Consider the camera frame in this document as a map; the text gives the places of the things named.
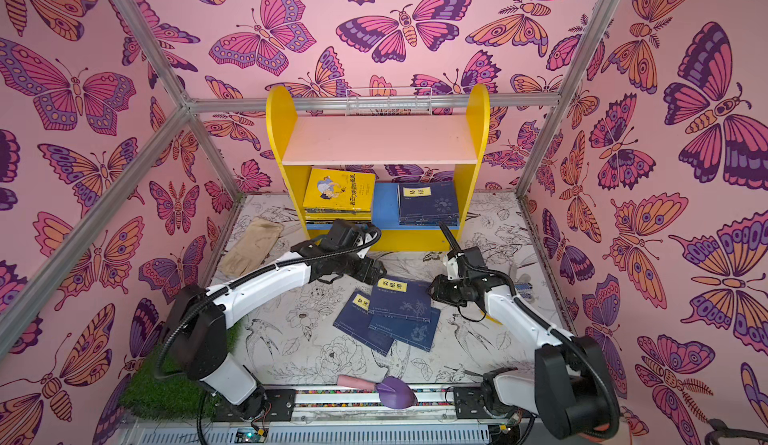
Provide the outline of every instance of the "book cover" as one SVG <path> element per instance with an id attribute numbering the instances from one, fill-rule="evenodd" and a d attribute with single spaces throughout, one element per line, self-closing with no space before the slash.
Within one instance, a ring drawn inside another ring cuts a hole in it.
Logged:
<path id="1" fill-rule="evenodd" d="M 386 276 L 373 285 L 368 311 L 380 317 L 428 322 L 432 299 L 429 282 Z"/>
<path id="2" fill-rule="evenodd" d="M 389 354 L 394 338 L 369 328 L 372 316 L 368 314 L 370 297 L 360 290 L 352 292 L 333 326 L 379 354 Z"/>
<path id="3" fill-rule="evenodd" d="M 435 340 L 437 323 L 440 321 L 440 310 L 430 309 L 429 323 L 406 320 L 405 318 L 388 318 L 373 315 L 370 329 L 390 336 L 404 344 L 412 345 L 424 351 L 432 349 Z"/>
<path id="4" fill-rule="evenodd" d="M 452 181 L 398 185 L 400 218 L 458 217 L 456 187 Z"/>
<path id="5" fill-rule="evenodd" d="M 314 168 L 306 186 L 305 210 L 370 211 L 376 176 Z"/>

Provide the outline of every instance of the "artificial grass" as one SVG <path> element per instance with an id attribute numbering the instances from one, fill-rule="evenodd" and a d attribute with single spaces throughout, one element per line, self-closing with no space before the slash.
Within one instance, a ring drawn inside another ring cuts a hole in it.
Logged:
<path id="1" fill-rule="evenodd" d="M 232 351 L 242 328 L 237 322 L 226 331 L 226 349 Z M 143 366 L 131 379 L 128 388 L 120 397 L 120 405 L 129 409 L 133 415 L 149 420 L 181 420 L 197 417 L 200 391 L 197 383 L 184 376 L 172 377 L 166 381 L 157 381 L 152 375 L 154 363 L 158 359 L 160 347 L 154 348 L 144 360 Z M 168 357 L 163 369 L 177 370 L 173 359 Z M 214 418 L 220 395 L 209 398 L 205 404 L 204 415 Z"/>

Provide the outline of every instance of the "book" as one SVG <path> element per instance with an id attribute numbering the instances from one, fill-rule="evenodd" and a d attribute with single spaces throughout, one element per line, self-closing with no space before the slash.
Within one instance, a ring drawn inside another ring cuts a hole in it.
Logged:
<path id="1" fill-rule="evenodd" d="M 410 278 L 379 278 L 373 285 L 368 311 L 380 317 L 405 318 L 412 321 L 429 321 L 432 299 L 427 295 L 429 282 Z"/>
<path id="2" fill-rule="evenodd" d="M 384 335 L 401 341 L 404 344 L 420 348 L 424 351 L 432 349 L 435 340 L 437 323 L 440 321 L 440 310 L 430 308 L 429 323 L 406 320 L 405 318 L 387 318 L 373 315 L 369 328 Z"/>
<path id="3" fill-rule="evenodd" d="M 310 181 L 304 194 L 304 211 L 310 213 L 325 213 L 320 210 L 370 212 L 375 182 L 376 176 L 370 173 L 314 168 L 310 173 Z"/>
<path id="4" fill-rule="evenodd" d="M 371 350 L 382 355 L 389 354 L 389 348 L 392 347 L 395 339 L 369 328 L 371 318 L 373 318 L 368 314 L 369 305 L 370 297 L 368 295 L 360 290 L 353 291 L 350 299 L 346 301 L 339 312 L 339 316 L 333 322 L 333 326 Z"/>
<path id="5" fill-rule="evenodd" d="M 452 181 L 400 183 L 397 195 L 400 223 L 403 225 L 419 221 L 427 225 L 436 224 L 438 220 L 458 220 L 458 200 Z"/>

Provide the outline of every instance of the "yellow label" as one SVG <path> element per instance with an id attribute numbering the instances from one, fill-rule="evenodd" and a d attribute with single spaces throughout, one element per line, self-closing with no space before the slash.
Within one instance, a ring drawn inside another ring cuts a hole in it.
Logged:
<path id="1" fill-rule="evenodd" d="M 432 194 L 432 190 L 429 187 L 404 188 L 402 190 L 402 196 L 404 197 L 428 197 L 431 194 Z"/>
<path id="2" fill-rule="evenodd" d="M 368 311 L 368 305 L 370 305 L 370 302 L 364 296 L 358 294 L 355 297 L 355 302 L 354 303 L 355 303 L 355 305 L 357 305 L 358 307 L 362 308 L 363 310 Z"/>
<path id="3" fill-rule="evenodd" d="M 388 278 L 379 278 L 379 286 L 381 288 L 389 288 L 394 291 L 406 291 L 408 284 L 402 281 L 389 280 Z"/>

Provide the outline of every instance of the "yellow book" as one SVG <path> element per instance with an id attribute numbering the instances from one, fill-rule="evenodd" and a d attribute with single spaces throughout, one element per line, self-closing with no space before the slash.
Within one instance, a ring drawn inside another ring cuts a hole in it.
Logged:
<path id="1" fill-rule="evenodd" d="M 372 173 L 314 168 L 306 186 L 304 209 L 370 211 L 375 182 Z"/>

